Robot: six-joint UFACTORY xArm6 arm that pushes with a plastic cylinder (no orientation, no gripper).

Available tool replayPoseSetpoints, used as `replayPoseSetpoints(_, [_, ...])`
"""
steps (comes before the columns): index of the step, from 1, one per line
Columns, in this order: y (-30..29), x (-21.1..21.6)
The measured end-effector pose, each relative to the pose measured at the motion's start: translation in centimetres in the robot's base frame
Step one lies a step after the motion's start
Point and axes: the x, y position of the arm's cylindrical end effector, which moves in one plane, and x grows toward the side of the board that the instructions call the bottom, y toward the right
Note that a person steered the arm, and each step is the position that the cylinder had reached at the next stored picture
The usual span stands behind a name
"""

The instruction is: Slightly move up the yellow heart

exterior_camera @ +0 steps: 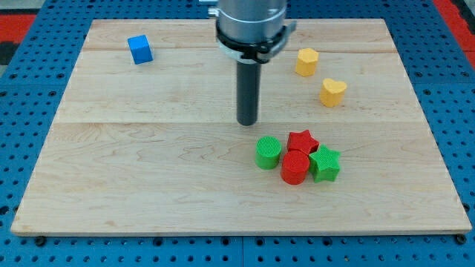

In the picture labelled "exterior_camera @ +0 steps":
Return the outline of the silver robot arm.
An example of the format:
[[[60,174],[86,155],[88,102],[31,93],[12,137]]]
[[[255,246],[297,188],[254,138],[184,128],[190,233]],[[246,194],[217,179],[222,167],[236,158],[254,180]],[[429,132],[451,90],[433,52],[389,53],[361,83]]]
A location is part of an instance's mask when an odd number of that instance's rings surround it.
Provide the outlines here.
[[[286,0],[203,1],[215,20],[219,48],[241,64],[266,64],[277,56],[295,31],[286,22]]]

